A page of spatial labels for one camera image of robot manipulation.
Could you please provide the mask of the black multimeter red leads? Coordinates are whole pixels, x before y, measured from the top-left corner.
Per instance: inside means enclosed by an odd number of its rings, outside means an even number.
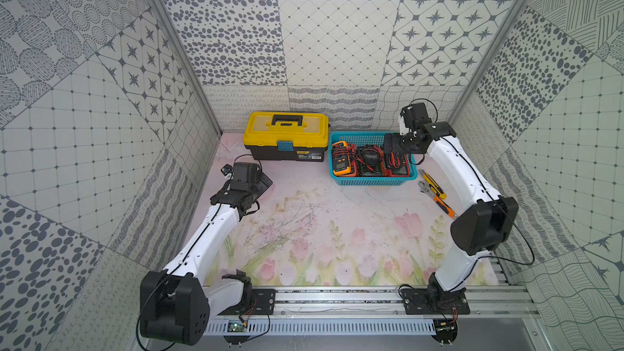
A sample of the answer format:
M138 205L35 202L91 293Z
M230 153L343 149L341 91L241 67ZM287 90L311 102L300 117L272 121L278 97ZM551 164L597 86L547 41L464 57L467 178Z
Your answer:
M387 169L398 169L406 165L405 154L401 148L401 135L385 133L383 135L383 159Z

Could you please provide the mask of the dark green wide multimeter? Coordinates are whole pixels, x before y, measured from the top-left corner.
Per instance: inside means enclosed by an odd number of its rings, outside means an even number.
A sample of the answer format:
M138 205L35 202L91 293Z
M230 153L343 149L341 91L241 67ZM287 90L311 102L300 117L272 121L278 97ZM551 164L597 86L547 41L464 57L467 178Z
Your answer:
M357 148L357 165L361 177L383 177L383 152L378 146L367 145Z

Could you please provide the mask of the yellow orange multimeter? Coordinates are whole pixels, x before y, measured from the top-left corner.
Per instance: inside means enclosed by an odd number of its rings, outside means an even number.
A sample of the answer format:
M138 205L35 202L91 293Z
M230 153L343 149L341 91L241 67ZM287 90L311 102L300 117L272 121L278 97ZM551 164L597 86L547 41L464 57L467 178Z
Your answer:
M331 146L332 173L337 177L356 177L356 146L338 141Z

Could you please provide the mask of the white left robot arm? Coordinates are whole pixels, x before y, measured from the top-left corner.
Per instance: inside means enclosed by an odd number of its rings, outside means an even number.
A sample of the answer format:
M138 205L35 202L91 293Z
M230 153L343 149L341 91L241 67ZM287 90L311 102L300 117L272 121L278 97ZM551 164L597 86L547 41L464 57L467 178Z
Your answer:
M272 312L274 291L255 291L244 271L226 274L209 287L203 284L221 245L245 216L259 211L258 200L272 185L259 161L236 158L221 172L225 183L211 197L209 211L191 240L162 271L149 271L141 281L138 341L195 345L216 315L237 314L246 328L251 315Z

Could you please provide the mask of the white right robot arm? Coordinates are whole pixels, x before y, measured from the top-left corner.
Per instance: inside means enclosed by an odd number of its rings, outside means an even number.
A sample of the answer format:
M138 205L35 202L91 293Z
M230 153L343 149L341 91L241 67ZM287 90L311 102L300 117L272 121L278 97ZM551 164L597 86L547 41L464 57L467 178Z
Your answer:
M450 227L452 248L427 286L432 298L458 298L479 260L492 258L492 251L509 238L518 203L487 182L450 124L433 122L424 103L403 107L398 122L398 146L435 161L458 195L459 215Z

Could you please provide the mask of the teal plastic basket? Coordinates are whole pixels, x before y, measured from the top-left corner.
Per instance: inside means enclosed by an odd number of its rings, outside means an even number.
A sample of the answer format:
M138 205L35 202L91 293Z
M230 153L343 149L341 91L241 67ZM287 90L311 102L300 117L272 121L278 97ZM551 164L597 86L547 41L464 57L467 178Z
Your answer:
M384 135L389 132L366 132L366 131L335 131L329 135L329 145L333 145L338 141L345 141L348 144L356 146L376 145L383 147ZM328 166L329 175L338 185L341 186L398 186L403 185L407 181L416 180L419 176L417 167L407 162L409 175L398 177L386 176L336 176L333 173L333 160L331 157L331 148L328 148Z

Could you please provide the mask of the yellow utility knife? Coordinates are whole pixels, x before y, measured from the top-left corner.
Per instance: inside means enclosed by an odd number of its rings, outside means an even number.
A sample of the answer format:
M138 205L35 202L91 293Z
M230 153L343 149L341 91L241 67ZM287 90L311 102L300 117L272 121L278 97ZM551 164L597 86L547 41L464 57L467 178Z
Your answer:
M440 187L440 185L427 172L425 172L423 169L419 169L419 173L421 174L422 178L424 178L424 180L427 182L427 184L429 186L429 189L432 190L432 192L438 198L440 198L441 200L445 200L446 193Z

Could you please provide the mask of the yellow black toolbox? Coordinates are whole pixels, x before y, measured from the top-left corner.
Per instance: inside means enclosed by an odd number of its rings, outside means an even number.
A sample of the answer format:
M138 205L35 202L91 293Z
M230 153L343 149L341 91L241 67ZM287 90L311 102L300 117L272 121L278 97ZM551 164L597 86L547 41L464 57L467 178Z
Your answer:
M323 162L329 118L320 113L257 111L247 123L243 144L259 161Z

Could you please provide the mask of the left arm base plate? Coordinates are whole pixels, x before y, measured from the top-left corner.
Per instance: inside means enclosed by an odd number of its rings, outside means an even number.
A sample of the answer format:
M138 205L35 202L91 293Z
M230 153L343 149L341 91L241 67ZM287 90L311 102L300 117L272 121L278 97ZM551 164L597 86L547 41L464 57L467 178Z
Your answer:
M276 303L275 289L255 289L242 294L241 315L272 315Z

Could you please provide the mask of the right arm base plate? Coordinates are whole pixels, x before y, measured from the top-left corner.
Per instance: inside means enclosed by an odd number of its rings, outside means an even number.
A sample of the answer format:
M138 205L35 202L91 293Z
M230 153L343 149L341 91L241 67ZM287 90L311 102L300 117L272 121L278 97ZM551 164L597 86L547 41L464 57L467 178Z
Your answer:
M455 292L430 292L401 285L397 290L407 315L469 315L471 308L466 289Z

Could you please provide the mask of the aluminium mounting rail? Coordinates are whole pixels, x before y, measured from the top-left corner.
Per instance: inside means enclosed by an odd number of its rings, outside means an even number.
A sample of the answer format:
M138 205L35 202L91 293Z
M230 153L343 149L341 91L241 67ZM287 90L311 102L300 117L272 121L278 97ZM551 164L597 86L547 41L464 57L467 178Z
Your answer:
M246 328L239 316L224 312L212 318L203 336L222 336L241 344L255 336L432 336L450 344L459 324L471 319L495 319L530 324L536 305L521 287L470 288L469 315L407 315L395 288L276 289L272 315L251 315Z

